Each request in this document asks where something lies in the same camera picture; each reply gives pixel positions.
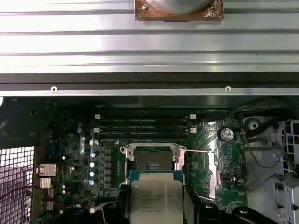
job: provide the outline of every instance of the screw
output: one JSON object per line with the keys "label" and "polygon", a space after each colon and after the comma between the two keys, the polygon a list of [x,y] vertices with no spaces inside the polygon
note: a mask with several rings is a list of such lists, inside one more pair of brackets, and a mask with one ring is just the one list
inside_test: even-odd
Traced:
{"label": "screw", "polygon": [[144,5],[144,6],[142,6],[142,9],[143,9],[143,10],[148,10],[148,9],[149,9],[149,6],[148,6],[148,5]]}
{"label": "screw", "polygon": [[280,218],[283,218],[285,217],[284,213],[280,212],[280,213],[277,213],[277,216],[280,217]]}
{"label": "screw", "polygon": [[111,204],[111,205],[109,205],[109,208],[110,208],[110,209],[116,209],[116,207],[117,207],[116,204]]}
{"label": "screw", "polygon": [[31,116],[37,116],[39,113],[37,111],[32,110],[30,112]]}
{"label": "screw", "polygon": [[77,211],[74,212],[74,215],[81,215],[82,213],[84,213],[84,210],[78,209]]}
{"label": "screw", "polygon": [[239,212],[242,213],[242,214],[247,214],[248,213],[246,208],[240,208]]}
{"label": "screw", "polygon": [[2,136],[3,137],[7,137],[7,136],[9,136],[9,133],[8,132],[4,132]]}
{"label": "screw", "polygon": [[206,204],[205,204],[205,207],[206,207],[207,209],[211,209],[211,208],[213,208],[213,205],[210,204],[210,203],[206,203]]}
{"label": "screw", "polygon": [[240,178],[240,179],[238,180],[238,182],[242,184],[242,183],[244,183],[244,179],[243,179],[243,178]]}

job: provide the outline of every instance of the metal bracket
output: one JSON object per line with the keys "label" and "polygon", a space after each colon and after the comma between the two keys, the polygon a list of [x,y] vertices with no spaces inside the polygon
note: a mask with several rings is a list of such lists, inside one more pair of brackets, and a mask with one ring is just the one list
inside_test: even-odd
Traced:
{"label": "metal bracket", "polygon": [[212,199],[216,198],[216,187],[220,183],[220,172],[215,165],[215,153],[208,153],[209,156],[209,170],[210,170],[210,194],[209,197]]}
{"label": "metal bracket", "polygon": [[297,223],[299,221],[299,178],[298,176],[286,173],[286,216],[290,223]]}
{"label": "metal bracket", "polygon": [[181,146],[175,143],[131,143],[125,147],[120,147],[120,152],[126,155],[131,161],[134,161],[134,151],[137,147],[170,147],[172,150],[172,161],[178,163],[178,158],[181,149],[186,149],[185,146]]}

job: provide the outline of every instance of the capacitor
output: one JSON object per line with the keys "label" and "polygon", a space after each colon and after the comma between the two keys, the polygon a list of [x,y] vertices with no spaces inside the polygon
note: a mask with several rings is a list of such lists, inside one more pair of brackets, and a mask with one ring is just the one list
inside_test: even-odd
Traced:
{"label": "capacitor", "polygon": [[65,189],[62,190],[62,193],[63,193],[63,194],[66,194],[66,193],[68,193],[68,192],[70,192],[70,188],[65,188]]}
{"label": "capacitor", "polygon": [[76,171],[78,169],[78,166],[70,166],[70,170],[73,172],[73,171]]}
{"label": "capacitor", "polygon": [[97,173],[98,172],[96,170],[92,170],[89,172],[89,175],[90,175],[90,177],[94,177],[94,176],[96,176]]}
{"label": "capacitor", "polygon": [[90,157],[94,158],[99,155],[99,152],[92,152],[90,153]]}
{"label": "capacitor", "polygon": [[221,141],[231,141],[234,138],[234,132],[228,127],[222,127],[218,130],[217,136]]}
{"label": "capacitor", "polygon": [[62,187],[62,189],[66,189],[66,188],[69,188],[70,186],[71,186],[71,184],[65,183],[61,187]]}
{"label": "capacitor", "polygon": [[97,181],[97,180],[96,180],[95,178],[90,179],[90,180],[89,180],[89,185],[92,185],[92,186],[93,186],[93,185],[96,183],[96,181]]}
{"label": "capacitor", "polygon": [[93,162],[90,162],[90,163],[89,163],[89,166],[90,166],[91,168],[94,168],[97,164],[98,164],[97,161],[93,161]]}
{"label": "capacitor", "polygon": [[63,155],[62,160],[69,160],[71,157],[69,155]]}

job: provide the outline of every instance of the ventilation grille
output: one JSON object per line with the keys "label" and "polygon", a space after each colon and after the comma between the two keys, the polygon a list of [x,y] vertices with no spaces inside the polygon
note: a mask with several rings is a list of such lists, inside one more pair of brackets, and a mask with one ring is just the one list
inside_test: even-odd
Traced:
{"label": "ventilation grille", "polygon": [[31,212],[34,147],[0,150],[0,196],[13,191],[0,201],[1,224],[29,224]]}

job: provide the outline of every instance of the motherboard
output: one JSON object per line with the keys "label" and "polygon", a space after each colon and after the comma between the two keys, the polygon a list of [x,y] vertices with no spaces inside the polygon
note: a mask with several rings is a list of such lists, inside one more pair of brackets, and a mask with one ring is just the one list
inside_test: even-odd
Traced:
{"label": "motherboard", "polygon": [[[130,182],[130,171],[182,170],[185,184],[203,201],[226,212],[247,206],[242,117],[200,121],[224,112],[104,106],[60,110],[50,127],[45,159],[56,171],[44,188],[65,208],[94,212],[99,204],[115,201],[120,186]],[[42,210],[48,209],[45,204]],[[54,216],[63,213],[50,209]]]}

